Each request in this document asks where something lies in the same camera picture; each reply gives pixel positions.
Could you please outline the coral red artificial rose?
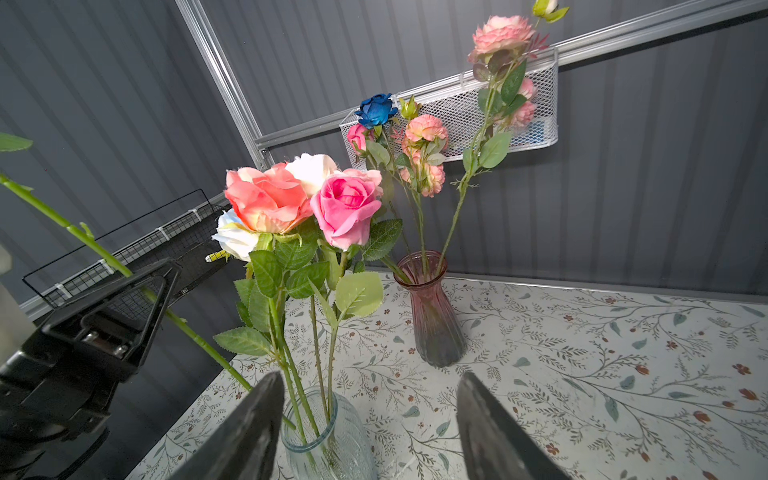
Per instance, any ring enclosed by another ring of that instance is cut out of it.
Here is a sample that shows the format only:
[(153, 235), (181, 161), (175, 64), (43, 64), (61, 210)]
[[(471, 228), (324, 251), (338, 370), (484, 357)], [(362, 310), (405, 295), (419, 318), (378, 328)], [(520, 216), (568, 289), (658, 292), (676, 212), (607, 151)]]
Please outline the coral red artificial rose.
[(216, 342), (237, 354), (265, 357), (287, 383), (290, 401), (306, 402), (286, 335), (287, 304), (313, 294), (325, 280), (315, 268), (317, 240), (310, 198), (286, 163), (266, 171), (242, 167), (226, 174), (226, 199), (243, 223), (260, 234), (244, 278), (235, 281), (242, 326), (218, 334)]

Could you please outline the magenta pink artificial rose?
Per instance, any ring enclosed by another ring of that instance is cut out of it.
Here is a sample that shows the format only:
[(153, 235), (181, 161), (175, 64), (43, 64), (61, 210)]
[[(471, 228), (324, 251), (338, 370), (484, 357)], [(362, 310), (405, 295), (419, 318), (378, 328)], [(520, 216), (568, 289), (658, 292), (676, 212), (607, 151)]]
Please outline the magenta pink artificial rose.
[(347, 132), (347, 141), (354, 148), (358, 156), (364, 156), (367, 152), (367, 141), (370, 131), (362, 124), (355, 123)]

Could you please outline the clear ribbed glass vase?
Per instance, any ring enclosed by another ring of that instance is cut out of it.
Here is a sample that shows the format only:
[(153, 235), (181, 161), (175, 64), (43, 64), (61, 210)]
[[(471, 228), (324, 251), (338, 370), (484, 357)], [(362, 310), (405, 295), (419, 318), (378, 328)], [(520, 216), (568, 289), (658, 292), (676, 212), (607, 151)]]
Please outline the clear ribbed glass vase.
[(296, 479), (375, 479), (377, 469), (366, 428), (355, 407), (335, 393), (331, 413), (317, 388), (306, 402), (288, 401), (281, 440)]

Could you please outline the pink ribbed glass vase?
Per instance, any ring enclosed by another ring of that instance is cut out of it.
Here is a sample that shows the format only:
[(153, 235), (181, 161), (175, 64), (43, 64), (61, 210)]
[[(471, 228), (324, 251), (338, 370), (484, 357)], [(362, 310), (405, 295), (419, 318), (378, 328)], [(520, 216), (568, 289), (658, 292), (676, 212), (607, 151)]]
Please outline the pink ribbed glass vase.
[(458, 363), (466, 352), (455, 310), (443, 290), (447, 264), (440, 264), (440, 258), (433, 250), (408, 254), (397, 264), (405, 279), (396, 278), (410, 294), (416, 351), (438, 368)]

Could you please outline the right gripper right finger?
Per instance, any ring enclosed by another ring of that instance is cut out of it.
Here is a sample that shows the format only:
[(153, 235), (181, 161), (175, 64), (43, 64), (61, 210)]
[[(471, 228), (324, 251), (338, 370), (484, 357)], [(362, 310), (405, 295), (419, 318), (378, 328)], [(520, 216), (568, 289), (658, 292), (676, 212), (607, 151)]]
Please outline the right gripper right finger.
[(461, 376), (456, 394), (459, 437), (470, 479), (568, 478), (473, 373)]

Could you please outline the white rosebud stem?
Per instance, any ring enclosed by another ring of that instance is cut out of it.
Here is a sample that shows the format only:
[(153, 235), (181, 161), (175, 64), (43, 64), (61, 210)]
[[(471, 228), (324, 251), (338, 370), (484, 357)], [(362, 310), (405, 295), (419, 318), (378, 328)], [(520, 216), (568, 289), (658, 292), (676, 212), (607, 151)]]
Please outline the white rosebud stem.
[(325, 180), (339, 172), (333, 159), (326, 154), (303, 153), (286, 164), (286, 170), (300, 182), (304, 192), (312, 198)]

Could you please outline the pale pink carnation spray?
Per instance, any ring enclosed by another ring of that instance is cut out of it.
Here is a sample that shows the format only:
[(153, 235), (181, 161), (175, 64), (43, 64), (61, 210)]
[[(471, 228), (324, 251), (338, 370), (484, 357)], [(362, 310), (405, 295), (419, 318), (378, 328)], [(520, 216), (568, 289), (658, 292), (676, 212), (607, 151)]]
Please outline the pale pink carnation spray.
[(436, 264), (440, 272), (468, 191), (474, 177), (488, 173), (507, 156), (514, 133), (526, 127), (534, 117), (533, 90), (524, 87), (530, 59), (547, 47), (541, 35), (541, 22), (553, 24), (563, 20), (569, 8), (558, 1), (536, 1), (529, 16), (496, 16), (477, 27), (472, 35), (473, 49), (468, 61), (473, 77), (485, 87), (478, 93), (482, 123), (462, 155), (463, 176), (455, 182), (458, 203), (451, 226)]

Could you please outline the blue artificial rose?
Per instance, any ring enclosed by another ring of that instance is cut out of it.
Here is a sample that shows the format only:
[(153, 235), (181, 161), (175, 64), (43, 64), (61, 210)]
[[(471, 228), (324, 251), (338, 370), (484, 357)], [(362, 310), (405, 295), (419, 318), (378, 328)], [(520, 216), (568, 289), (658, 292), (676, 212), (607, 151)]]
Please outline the blue artificial rose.
[(366, 129), (372, 129), (392, 120), (399, 113), (399, 109), (394, 105), (391, 96), (391, 93), (380, 93), (363, 100), (355, 111), (358, 123)]

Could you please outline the pale blue white rose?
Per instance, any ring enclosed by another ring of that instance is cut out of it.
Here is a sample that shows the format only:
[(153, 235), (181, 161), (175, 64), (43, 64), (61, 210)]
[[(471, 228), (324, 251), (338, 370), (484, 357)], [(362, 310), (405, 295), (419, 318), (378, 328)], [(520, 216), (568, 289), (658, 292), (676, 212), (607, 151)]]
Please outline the pale blue white rose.
[(250, 261), (250, 253), (257, 247), (260, 234), (250, 230), (233, 209), (218, 218), (216, 232), (212, 239), (221, 249), (243, 262)]

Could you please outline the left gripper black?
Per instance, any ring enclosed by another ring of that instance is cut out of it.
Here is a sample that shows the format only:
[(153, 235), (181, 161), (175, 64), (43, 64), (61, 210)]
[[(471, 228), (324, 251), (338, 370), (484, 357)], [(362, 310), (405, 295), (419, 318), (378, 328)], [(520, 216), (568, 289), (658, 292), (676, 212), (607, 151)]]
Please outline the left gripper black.
[(180, 267), (155, 262), (71, 299), (1, 366), (1, 477), (102, 428), (118, 382), (143, 366)]

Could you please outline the light pink rosebud stem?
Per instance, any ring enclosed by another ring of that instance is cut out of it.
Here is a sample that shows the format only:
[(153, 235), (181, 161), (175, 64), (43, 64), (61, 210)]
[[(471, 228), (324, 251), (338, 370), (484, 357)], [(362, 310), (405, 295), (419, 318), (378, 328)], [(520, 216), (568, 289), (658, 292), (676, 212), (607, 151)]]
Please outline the light pink rosebud stem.
[(320, 249), (329, 263), (330, 292), (346, 272), (349, 251), (369, 242), (372, 220), (382, 207), (381, 182), (378, 170), (346, 169), (331, 174), (311, 198), (322, 233)]

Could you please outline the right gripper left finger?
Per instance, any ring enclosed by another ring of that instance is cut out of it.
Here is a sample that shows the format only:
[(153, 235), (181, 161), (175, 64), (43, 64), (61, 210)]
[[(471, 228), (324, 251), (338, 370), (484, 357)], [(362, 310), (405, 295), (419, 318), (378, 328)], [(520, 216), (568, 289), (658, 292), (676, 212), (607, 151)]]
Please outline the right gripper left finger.
[(269, 479), (275, 465), (284, 395), (282, 375), (265, 375), (172, 477)]

